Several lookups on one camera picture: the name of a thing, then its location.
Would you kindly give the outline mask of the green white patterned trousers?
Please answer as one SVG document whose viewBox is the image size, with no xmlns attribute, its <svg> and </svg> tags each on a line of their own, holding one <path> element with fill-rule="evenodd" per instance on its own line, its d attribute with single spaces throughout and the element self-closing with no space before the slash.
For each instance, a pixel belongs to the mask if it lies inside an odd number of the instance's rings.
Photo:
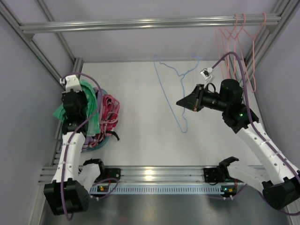
<svg viewBox="0 0 300 225">
<path fill-rule="evenodd" d="M 84 91 L 86 98 L 88 100 L 87 105 L 87 117 L 91 116 L 96 109 L 98 109 L 98 88 L 93 88 L 92 85 L 86 80 L 80 80 L 80 85 L 82 90 Z M 55 118 L 60 121 L 64 121 L 67 117 L 65 116 L 65 110 L 63 108 L 63 104 L 61 104 L 52 114 Z M 88 131 L 87 136 L 95 136 L 100 133 L 99 127 L 99 112 L 95 113 L 93 117 L 88 121 Z"/>
</svg>

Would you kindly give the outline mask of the blue wire hanger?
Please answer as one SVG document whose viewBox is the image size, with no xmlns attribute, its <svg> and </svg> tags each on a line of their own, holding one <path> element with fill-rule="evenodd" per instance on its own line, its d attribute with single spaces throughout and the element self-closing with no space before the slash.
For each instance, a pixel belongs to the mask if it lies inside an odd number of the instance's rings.
<svg viewBox="0 0 300 225">
<path fill-rule="evenodd" d="M 183 65 L 184 68 L 180 68 L 175 62 L 168 62 L 162 60 L 158 55 L 154 55 L 153 65 L 158 83 L 174 118 L 174 122 L 180 132 L 185 134 L 188 132 L 186 110 L 176 109 L 175 103 L 178 99 L 186 96 L 186 77 L 197 71 L 197 68 L 200 65 L 200 58 L 194 55 L 192 56 L 192 62 L 189 62 L 187 65 L 185 65 L 184 62 L 181 62 L 180 65 Z"/>
</svg>

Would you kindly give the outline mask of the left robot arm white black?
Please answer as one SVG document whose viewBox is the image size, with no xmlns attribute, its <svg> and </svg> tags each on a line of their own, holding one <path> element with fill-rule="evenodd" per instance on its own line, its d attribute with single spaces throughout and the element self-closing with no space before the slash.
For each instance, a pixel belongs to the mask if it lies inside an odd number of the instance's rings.
<svg viewBox="0 0 300 225">
<path fill-rule="evenodd" d="M 93 159 L 82 168 L 79 167 L 88 131 L 88 100 L 85 93 L 65 91 L 62 102 L 65 112 L 61 130 L 61 156 L 51 183 L 44 186 L 44 195 L 54 215 L 71 218 L 73 213 L 88 209 L 89 191 L 102 172 L 103 162 Z"/>
</svg>

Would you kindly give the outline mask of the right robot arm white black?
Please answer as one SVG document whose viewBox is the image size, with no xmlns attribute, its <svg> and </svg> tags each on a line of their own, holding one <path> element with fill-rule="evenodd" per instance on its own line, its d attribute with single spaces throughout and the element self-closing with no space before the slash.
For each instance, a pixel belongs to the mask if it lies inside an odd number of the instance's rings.
<svg viewBox="0 0 300 225">
<path fill-rule="evenodd" d="M 193 112 L 203 108 L 221 111 L 225 124 L 251 149 L 265 169 L 258 172 L 239 165 L 239 159 L 222 160 L 205 179 L 209 182 L 242 181 L 256 189 L 269 206 L 281 210 L 300 198 L 300 170 L 294 166 L 264 131 L 259 118 L 242 102 L 243 89 L 239 82 L 225 79 L 220 91 L 210 91 L 203 84 L 195 86 L 177 105 Z"/>
</svg>

